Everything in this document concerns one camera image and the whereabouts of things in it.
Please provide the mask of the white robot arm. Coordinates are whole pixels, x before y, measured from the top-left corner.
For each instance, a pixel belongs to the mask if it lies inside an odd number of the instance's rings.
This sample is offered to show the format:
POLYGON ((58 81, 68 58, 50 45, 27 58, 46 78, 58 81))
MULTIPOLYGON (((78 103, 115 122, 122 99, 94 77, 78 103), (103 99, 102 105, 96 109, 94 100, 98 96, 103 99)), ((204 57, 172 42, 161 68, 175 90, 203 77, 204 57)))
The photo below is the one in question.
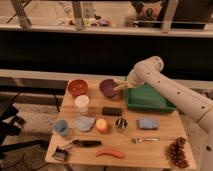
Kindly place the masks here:
POLYGON ((137 62, 127 76, 131 87, 148 83, 208 133, 200 171, 213 171, 213 100, 161 74, 159 56, 137 62))

